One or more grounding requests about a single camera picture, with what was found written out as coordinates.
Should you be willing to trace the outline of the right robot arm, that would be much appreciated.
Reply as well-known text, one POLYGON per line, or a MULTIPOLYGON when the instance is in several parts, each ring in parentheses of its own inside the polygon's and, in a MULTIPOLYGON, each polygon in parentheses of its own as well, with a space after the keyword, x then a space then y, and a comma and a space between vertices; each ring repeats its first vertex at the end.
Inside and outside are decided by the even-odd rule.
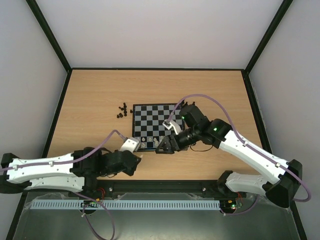
POLYGON ((293 159, 287 161, 265 151, 242 135, 222 119, 209 120, 195 105, 188 105, 180 111, 187 129, 181 130, 173 120, 165 120, 163 125, 174 129, 156 147, 157 154, 174 154, 186 150, 201 141, 205 145, 223 150, 242 160, 258 175, 240 174, 226 170, 216 181, 217 190, 224 196, 245 192, 266 197, 273 204, 288 208, 300 187, 302 164, 293 159))

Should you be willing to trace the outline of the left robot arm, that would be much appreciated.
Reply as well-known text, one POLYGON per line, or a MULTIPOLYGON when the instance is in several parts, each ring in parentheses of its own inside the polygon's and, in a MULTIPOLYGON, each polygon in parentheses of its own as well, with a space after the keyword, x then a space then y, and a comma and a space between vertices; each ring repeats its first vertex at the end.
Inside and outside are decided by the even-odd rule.
POLYGON ((60 190, 99 198, 99 177, 119 173, 132 176, 141 158, 129 150, 110 151, 104 147, 85 147, 65 155, 40 159, 21 159, 12 153, 2 156, 0 192, 18 194, 32 190, 60 190))

